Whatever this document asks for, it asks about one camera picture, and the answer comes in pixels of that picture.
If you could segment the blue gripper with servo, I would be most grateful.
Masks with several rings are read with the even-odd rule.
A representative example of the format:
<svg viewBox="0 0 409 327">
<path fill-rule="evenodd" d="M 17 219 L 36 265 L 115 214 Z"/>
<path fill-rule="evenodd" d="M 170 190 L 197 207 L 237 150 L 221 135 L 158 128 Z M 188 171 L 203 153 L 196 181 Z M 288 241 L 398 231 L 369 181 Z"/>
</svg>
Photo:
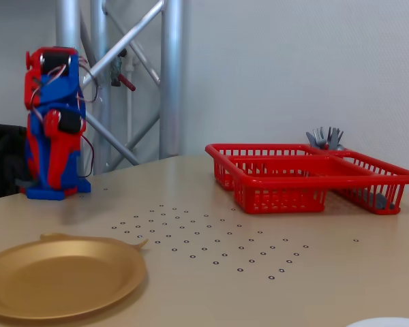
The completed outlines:
<svg viewBox="0 0 409 327">
<path fill-rule="evenodd" d="M 79 150 L 85 109 L 78 99 L 78 57 L 39 57 L 27 72 L 27 110 L 44 120 L 44 134 L 27 132 L 31 178 L 42 188 L 62 189 L 70 155 Z"/>
</svg>

